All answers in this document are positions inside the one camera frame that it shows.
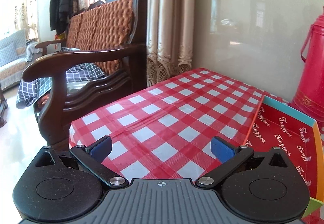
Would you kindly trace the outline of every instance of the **brown backrest cover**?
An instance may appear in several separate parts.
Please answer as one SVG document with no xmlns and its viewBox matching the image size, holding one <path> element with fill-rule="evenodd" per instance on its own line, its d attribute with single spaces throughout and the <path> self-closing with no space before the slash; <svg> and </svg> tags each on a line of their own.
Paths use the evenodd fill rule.
<svg viewBox="0 0 324 224">
<path fill-rule="evenodd" d="M 77 43 L 77 38 L 81 26 L 83 13 L 75 15 L 71 18 L 69 34 L 67 36 L 66 46 L 68 48 L 75 48 Z"/>
<path fill-rule="evenodd" d="M 76 48 L 80 50 L 91 50 L 93 35 L 97 28 L 99 9 L 100 7 L 83 13 Z"/>
<path fill-rule="evenodd" d="M 102 50 L 127 42 L 132 30 L 132 5 L 133 0 L 116 0 L 94 8 L 100 12 L 93 36 L 92 50 Z M 96 64 L 107 74 L 112 74 L 121 66 L 120 60 Z"/>
</svg>

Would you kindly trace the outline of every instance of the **tiled floor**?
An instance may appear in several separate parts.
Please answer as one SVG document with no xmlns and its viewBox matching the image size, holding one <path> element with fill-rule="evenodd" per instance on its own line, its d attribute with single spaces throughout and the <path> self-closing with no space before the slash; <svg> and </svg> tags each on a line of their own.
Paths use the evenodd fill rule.
<svg viewBox="0 0 324 224">
<path fill-rule="evenodd" d="M 17 224 L 21 217 L 12 201 L 12 190 L 40 148 L 46 145 L 38 131 L 33 108 L 16 108 L 18 87 L 4 92 L 7 123 L 0 128 L 0 223 Z"/>
</svg>

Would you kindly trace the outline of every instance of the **gray ribbed panel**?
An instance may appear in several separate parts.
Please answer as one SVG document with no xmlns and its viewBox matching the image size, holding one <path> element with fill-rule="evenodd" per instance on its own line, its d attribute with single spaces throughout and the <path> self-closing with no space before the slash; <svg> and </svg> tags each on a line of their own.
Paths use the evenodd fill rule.
<svg viewBox="0 0 324 224">
<path fill-rule="evenodd" d="M 189 179 L 135 179 L 109 191 L 91 213 L 71 224 L 247 224 L 230 213 L 215 192 L 195 188 Z M 21 224 L 32 224 L 24 220 Z"/>
</svg>

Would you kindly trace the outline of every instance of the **blue gripper pad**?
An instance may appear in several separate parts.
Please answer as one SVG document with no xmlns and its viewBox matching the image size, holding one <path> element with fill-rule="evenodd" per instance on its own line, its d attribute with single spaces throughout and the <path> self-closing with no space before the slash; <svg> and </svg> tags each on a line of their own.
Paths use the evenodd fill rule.
<svg viewBox="0 0 324 224">
<path fill-rule="evenodd" d="M 222 163 L 235 156 L 235 150 L 233 147 L 229 144 L 227 145 L 224 140 L 217 137 L 213 137 L 210 142 L 210 149 L 212 150 L 213 155 Z"/>
<path fill-rule="evenodd" d="M 111 153 L 112 141 L 110 137 L 104 137 L 102 141 L 98 141 L 89 152 L 89 155 L 94 158 L 97 162 L 101 163 Z"/>
</svg>

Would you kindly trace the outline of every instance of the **wooden armrest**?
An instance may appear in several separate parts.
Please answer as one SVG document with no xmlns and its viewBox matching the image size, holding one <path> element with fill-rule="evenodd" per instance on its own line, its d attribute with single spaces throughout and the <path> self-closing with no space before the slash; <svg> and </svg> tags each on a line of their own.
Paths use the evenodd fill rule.
<svg viewBox="0 0 324 224">
<path fill-rule="evenodd" d="M 43 49 L 42 56 L 44 56 L 44 55 L 47 54 L 47 46 L 48 46 L 48 45 L 50 45 L 50 44 L 62 43 L 62 42 L 65 42 L 65 41 L 66 41 L 66 39 L 57 39 L 57 40 L 44 41 L 44 42 L 41 42 L 41 43 L 37 44 L 37 45 L 35 46 L 35 49 L 42 48 L 42 49 Z"/>
<path fill-rule="evenodd" d="M 125 44 L 101 51 L 55 52 L 36 59 L 23 72 L 23 80 L 31 82 L 41 77 L 53 77 L 75 65 L 121 59 L 146 51 L 146 44 Z"/>
</svg>

